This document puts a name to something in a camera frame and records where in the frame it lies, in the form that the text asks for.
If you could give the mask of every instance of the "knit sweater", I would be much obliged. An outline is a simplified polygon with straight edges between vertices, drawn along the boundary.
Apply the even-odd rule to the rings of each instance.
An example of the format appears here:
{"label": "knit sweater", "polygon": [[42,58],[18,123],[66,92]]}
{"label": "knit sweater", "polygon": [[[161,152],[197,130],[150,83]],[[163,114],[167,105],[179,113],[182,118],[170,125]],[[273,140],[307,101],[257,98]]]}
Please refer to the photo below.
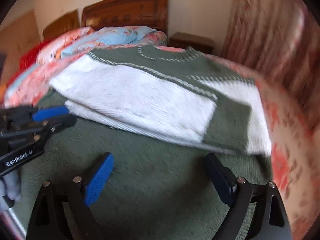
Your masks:
{"label": "knit sweater", "polygon": [[[150,87],[147,86],[143,90],[142,96],[144,97],[154,97],[154,94],[149,94],[149,91],[154,88],[157,91],[156,96],[161,96],[159,95],[161,94],[159,84],[164,87],[170,86],[172,94],[176,93],[176,90],[179,89],[184,91],[182,96],[181,92],[179,92],[179,98],[173,96],[167,99],[161,98],[160,101],[159,98],[155,98],[155,101],[149,106],[144,105],[142,107],[144,108],[143,110],[136,109],[133,103],[127,103],[126,105],[126,111],[134,112],[135,116],[146,115],[146,119],[155,118],[156,116],[159,120],[155,121],[161,122],[161,126],[174,126],[174,133],[167,133],[167,127],[161,130],[148,125],[143,125],[142,127],[141,123],[131,122],[131,120],[128,122],[127,119],[124,121],[121,119],[122,116],[112,115],[110,111],[106,110],[107,104],[109,104],[108,102],[112,97],[108,99],[97,98],[95,95],[102,91],[108,95],[115,93],[112,92],[111,87],[106,82],[115,82],[111,78],[114,77],[114,73],[117,73],[116,78],[122,75],[119,72],[121,71],[121,67],[123,76],[125,76],[125,73],[132,71],[132,73],[144,75],[144,78],[141,80],[145,80],[145,76],[150,77],[150,75],[155,78],[152,79],[153,83]],[[88,72],[96,73],[94,82],[92,82],[92,78],[88,79]],[[71,86],[66,87],[66,81],[70,78],[76,79],[76,81],[74,83],[71,82]],[[133,82],[131,78],[125,80],[127,84],[130,84],[130,82]],[[140,86],[145,86],[144,81],[137,83],[137,80],[134,80],[134,82],[135,86],[139,86],[137,87],[139,91],[141,91]],[[113,86],[116,90],[118,90],[117,84],[116,82]],[[241,77],[232,70],[214,63],[201,52],[195,51],[192,48],[181,53],[164,51],[153,46],[112,50],[94,49],[54,78],[51,81],[51,85],[71,100],[66,103],[71,112],[116,128],[182,145],[215,150],[219,148],[224,152],[236,151],[263,153],[266,155],[269,155],[271,152],[271,143],[268,137],[260,96],[254,85],[254,81]],[[95,90],[95,93],[90,94],[89,87],[90,90]],[[128,91],[132,93],[132,97],[137,96],[135,91],[126,90],[121,97],[124,104],[126,104],[127,96],[125,93],[128,93]],[[162,103],[157,104],[157,101],[162,102],[162,99],[166,100],[163,106],[161,105]],[[195,111],[196,107],[193,104],[199,104],[198,110],[201,109],[203,111],[197,113]],[[153,107],[155,107],[155,111],[161,114],[148,116],[145,109]],[[170,111],[172,109],[174,111],[175,109],[182,109],[181,113],[186,113],[186,118],[188,117],[191,120],[183,120],[181,118],[179,124],[174,123],[172,120],[166,121],[166,117],[171,114]],[[93,118],[92,111],[98,112],[102,116]],[[163,120],[161,120],[163,111],[165,115]],[[117,123],[110,122],[110,120],[106,122],[105,116],[113,118],[113,121],[116,120]],[[193,117],[195,117],[195,122],[199,122],[198,127],[196,127],[197,124],[194,125],[196,128],[190,128],[189,121],[192,122]],[[199,135],[200,139],[195,139],[194,135],[189,135],[191,136],[190,138],[182,135],[184,131],[189,131],[190,129],[193,129],[194,134]]]}

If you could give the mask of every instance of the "bed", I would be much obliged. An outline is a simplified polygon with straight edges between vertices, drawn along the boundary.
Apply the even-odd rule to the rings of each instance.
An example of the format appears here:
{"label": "bed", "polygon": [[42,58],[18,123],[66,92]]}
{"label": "bed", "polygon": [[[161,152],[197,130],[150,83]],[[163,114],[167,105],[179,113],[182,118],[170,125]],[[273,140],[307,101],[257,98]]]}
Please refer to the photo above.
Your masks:
{"label": "bed", "polygon": [[[91,26],[97,31],[103,27],[149,26],[167,33],[167,5],[168,0],[104,0],[84,8],[82,27]],[[137,44],[102,44],[100,48],[133,46]],[[158,48],[181,52],[175,48]],[[45,74],[40,70],[28,74],[29,81],[18,90],[19,98],[15,103],[25,103],[21,100],[26,97],[31,98],[30,103],[39,102],[40,106],[64,103],[65,99],[57,92],[47,93],[48,87],[41,93],[29,93],[26,86],[31,86],[35,80],[47,84],[52,76],[86,52],[83,50],[61,59],[63,64],[57,64],[59,60],[51,62],[42,67]],[[255,79],[273,145],[271,158],[267,159],[230,155],[219,155],[219,158],[236,176],[244,176],[250,182],[265,184],[273,179],[283,198],[293,237],[302,239],[319,213],[320,178],[312,134],[300,107],[283,89],[270,86],[254,71],[219,57],[206,57],[244,77]],[[81,118],[75,127],[50,139],[46,154],[22,167],[22,199],[5,214],[8,221],[14,216],[21,225],[20,237],[23,237],[23,228],[27,227],[41,182],[71,179],[103,151],[114,153],[117,164],[91,211],[110,239],[212,238],[227,207],[219,204],[216,192],[208,180],[204,181],[199,160],[208,151],[109,129]],[[248,223],[244,225],[242,236],[248,226]]]}
{"label": "bed", "polygon": [[[168,0],[103,0],[83,9],[82,28],[80,29],[77,29],[79,24],[75,23],[75,17],[77,17],[77,11],[67,13],[53,21],[43,32],[44,41],[21,57],[19,71],[7,84],[8,90],[4,95],[5,105],[36,104],[49,88],[44,84],[43,77],[38,78],[37,72],[51,69],[54,70],[52,74],[56,74],[55,70],[61,71],[69,63],[68,59],[63,61],[61,52],[68,46],[72,46],[75,40],[84,38],[85,35],[96,34],[107,29],[101,33],[102,39],[99,36],[78,43],[72,53],[91,46],[111,48],[117,44],[151,44],[154,46],[166,46],[167,44]],[[143,29],[140,32],[140,26],[147,26],[148,30]],[[132,35],[136,31],[139,32],[138,36]],[[42,89],[30,90],[32,83],[36,85],[34,79],[40,79]],[[22,95],[21,91],[26,90],[30,90],[29,95]]]}

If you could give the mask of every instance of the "carved headboard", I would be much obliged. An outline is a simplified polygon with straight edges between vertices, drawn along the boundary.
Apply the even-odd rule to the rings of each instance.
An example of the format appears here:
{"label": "carved headboard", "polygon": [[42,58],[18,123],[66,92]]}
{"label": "carved headboard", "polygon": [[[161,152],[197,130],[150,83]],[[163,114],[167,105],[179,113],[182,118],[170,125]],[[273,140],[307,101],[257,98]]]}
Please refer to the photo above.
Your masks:
{"label": "carved headboard", "polygon": [[149,26],[167,34],[168,0],[103,0],[85,7],[82,27]]}
{"label": "carved headboard", "polygon": [[42,32],[43,39],[54,39],[63,33],[80,28],[78,10],[62,15],[50,23]]}

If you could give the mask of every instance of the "curtain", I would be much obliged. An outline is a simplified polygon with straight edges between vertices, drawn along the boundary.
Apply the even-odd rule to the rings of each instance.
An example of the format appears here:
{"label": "curtain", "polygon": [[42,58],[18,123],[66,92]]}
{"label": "curtain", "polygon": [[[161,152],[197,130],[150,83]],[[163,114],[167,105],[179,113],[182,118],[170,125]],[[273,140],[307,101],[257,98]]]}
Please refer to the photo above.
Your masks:
{"label": "curtain", "polygon": [[320,123],[320,27],[302,0],[234,0],[221,57],[282,85]]}

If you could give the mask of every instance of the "blue handle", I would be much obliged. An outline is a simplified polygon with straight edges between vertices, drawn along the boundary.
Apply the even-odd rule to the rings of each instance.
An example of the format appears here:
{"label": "blue handle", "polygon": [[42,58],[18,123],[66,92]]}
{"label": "blue handle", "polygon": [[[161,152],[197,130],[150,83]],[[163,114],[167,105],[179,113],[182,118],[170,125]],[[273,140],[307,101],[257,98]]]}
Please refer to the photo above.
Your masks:
{"label": "blue handle", "polygon": [[87,206],[90,206],[98,200],[99,195],[113,170],[114,163],[115,160],[112,154],[107,153],[102,162],[99,163],[96,171],[94,171],[94,174],[92,174],[90,181],[85,183],[84,202]]}
{"label": "blue handle", "polygon": [[58,115],[69,114],[69,110],[65,106],[55,106],[38,110],[33,116],[34,122],[41,122]]}

